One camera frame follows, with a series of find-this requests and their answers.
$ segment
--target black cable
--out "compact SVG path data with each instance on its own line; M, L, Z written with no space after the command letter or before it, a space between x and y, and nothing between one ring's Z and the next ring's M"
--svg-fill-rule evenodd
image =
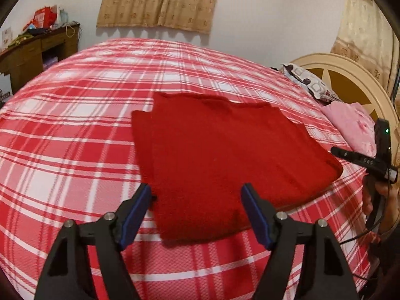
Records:
M391 93L391 98L390 98L391 103L393 104L395 109L396 109L395 100L396 100L397 92L399 91L399 86L400 86L400 63L397 68L396 80L394 82L393 92Z
M77 32L77 34L78 34L78 36L77 36L77 45L78 45L78 48L79 48L79 42L81 41L82 32L83 32L82 27L81 27L81 25L79 24L79 30L78 30L78 32Z
M368 282L370 282L370 281L375 281L375 280L378 279L377 277L366 278L366 277L357 275L357 274L355 274L355 273L352 273L352 274L353 274L354 277L356 277L356 278L358 278L358 279L361 279L361 280L364 280L364 281L368 281Z
M353 240L356 240L358 238L364 237L366 234L370 233L372 230L374 230L376 228L376 226L378 226L378 224L380 224L382 222L383 216L385 215L385 211L386 211L387 199L389 197L389 193L390 193L390 190L391 190L391 180L389 178L389 174L387 176L388 176L388 179L387 179L387 197L385 198L385 204L383 206L382 215L380 216L379 220L371 228L365 230L364 232L360 233L359 235L356 235L353 238L350 238L350 239L347 239L345 241L340 242L339 245L343 245L343 244L346 244L346 243L348 243L350 241L353 241ZM378 279L377 277L372 277L372 278L363 277L363 276L360 276L360 275L355 274L355 273L352 273L352 275L354 277L358 278L358 279L362 279L362 280L368 281L368 282L375 281L375 280Z
M391 188L391 180L390 180L390 178L388 178L388 179L387 179L387 194L388 194L388 196L389 196L390 188ZM356 235L356 236L353 237L353 238L350 238L350 239L347 239L347 240L345 240L345 241L340 242L339 245L344 245L344 244L346 244L346 243L348 243L348 242L351 242L351 241L353 241L353 240L356 240L356 239L359 239L359 238L361 238L361 237L364 237L366 234L368 234L368 233L370 233L372 230L374 230L374 229L382 222L382 220L383 220L383 216L385 215L386 205L387 205L387 197L385 198L385 204L384 204L384 206L383 206L382 215L381 215L381 217L379 218L379 220L378 220L377 222L375 222L375 224L374 224L371 228L365 230L364 232L360 233L359 235Z

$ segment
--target metal screw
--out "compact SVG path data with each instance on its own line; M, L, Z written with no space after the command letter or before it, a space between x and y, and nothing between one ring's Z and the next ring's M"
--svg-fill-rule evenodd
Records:
M107 221L112 221L115 218L115 213L114 212L107 212L106 214L104 214L104 219L106 219Z
M324 219L319 219L317 223L321 228L325 228L328 226L328 223Z
M286 212L278 212L278 213L276 214L276 217L277 217L279 220L286 220L286 219L288 218L288 215L286 214Z
M65 222L64 222L64 227L66 227L66 228L70 228L70 227L72 227L74 225L74 221L73 220L66 220Z

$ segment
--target cable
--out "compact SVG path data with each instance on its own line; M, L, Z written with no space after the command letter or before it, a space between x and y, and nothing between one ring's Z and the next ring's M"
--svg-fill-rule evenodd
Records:
M391 190L391 180L390 180L390 178L388 178L388 179L387 179L387 196L389 196L390 190ZM356 240L356 239L358 239L358 238L364 237L366 234L368 234L368 233L370 233L372 230L374 230L374 229L382 222L382 220L383 220L383 216L385 215L386 206L387 206L387 199L388 199L388 198L386 197L386 198L385 198L385 204L383 205L382 215L380 216L379 220L378 220L371 228L365 230L364 232L360 233L359 235L356 235L356 236L353 237L353 238L350 238L350 239L347 239L347 240L345 240L345 241L340 242L339 245L343 245L343 244L346 244L346 243L348 243L348 242L350 242L350 241L353 241L353 240ZM358 278L358 279L362 279L362 280L368 281L368 282L375 281L375 280L378 279L377 277L372 277L372 278L363 277L363 276L360 276L360 275L355 274L355 273L352 273L352 275L353 275L354 277Z
M390 178L388 178L387 179L387 193L388 193L388 195L389 195L390 188L391 188L391 180L390 180ZM383 205L382 215L380 216L379 220L377 222L375 222L375 224L371 228L365 230L364 232L360 233L359 235L356 235L353 238L350 238L350 239L347 239L345 241L340 242L339 245L344 245L344 244L346 244L348 242L351 242L353 240L356 240L356 239L359 239L361 237L364 237L366 234L368 234L372 230L374 230L383 220L383 216L385 215L386 205L387 205L387 197L385 198L385 204Z
M355 273L352 273L352 275L353 275L354 277L358 278L358 279L361 279L361 280L364 280L364 281L368 281L368 282L370 282L370 281L375 281L375 280L378 279L377 277L366 278L366 277L357 275L357 274L355 274Z
M79 47L79 42L81 41L81 37L82 37L82 27L79 25L79 30L77 32L77 45Z
M68 35L68 27L71 28L71 29L73 30L72 36ZM72 37L75 35L75 28L71 27L71 25L69 25L69 24L66 24L66 25L65 25L65 33L66 33L66 35L67 35L68 38L72 38Z

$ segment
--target wooden headboard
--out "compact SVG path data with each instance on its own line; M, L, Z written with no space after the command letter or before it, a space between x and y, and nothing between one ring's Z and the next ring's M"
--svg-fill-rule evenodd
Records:
M314 73L330 86L345 103L359 102L374 121L378 117L390 123L391 149L398 150L399 118L389 96L364 67L342 55L316 53L300 57L292 63ZM397 152L392 152L396 162Z

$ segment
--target cardboard box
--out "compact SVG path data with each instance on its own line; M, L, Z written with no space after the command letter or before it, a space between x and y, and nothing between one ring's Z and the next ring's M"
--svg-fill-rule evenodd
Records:
M0 75L0 102L7 102L12 95L10 75Z

